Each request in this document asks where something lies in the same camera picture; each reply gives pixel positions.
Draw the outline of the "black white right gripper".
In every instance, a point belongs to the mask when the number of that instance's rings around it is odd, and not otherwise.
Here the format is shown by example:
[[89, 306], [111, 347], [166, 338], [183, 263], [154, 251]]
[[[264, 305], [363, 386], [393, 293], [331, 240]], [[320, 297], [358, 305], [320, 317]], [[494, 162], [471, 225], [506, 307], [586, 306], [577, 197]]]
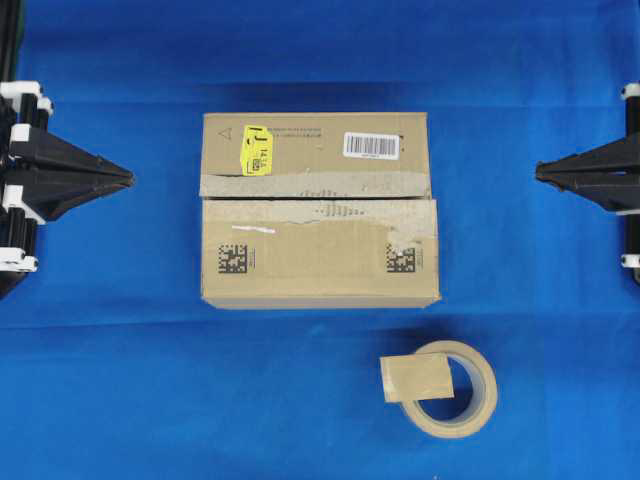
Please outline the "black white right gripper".
[[[536, 179], [570, 191], [601, 206], [621, 213], [625, 220], [625, 249], [621, 265], [639, 284], [639, 83], [626, 84], [621, 91], [625, 102], [625, 137], [589, 151], [540, 163]], [[560, 174], [610, 173], [618, 174]]]

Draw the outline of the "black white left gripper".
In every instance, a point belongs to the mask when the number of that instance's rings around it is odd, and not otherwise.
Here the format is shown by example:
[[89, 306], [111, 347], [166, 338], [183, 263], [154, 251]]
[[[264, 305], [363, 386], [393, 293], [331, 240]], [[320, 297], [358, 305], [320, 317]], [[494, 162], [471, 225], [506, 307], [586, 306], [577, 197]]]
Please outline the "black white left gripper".
[[[131, 187], [135, 181], [129, 170], [43, 130], [53, 112], [39, 82], [1, 83], [2, 297], [38, 270], [40, 225]], [[76, 172], [22, 172], [27, 165], [19, 159], [38, 167]]]

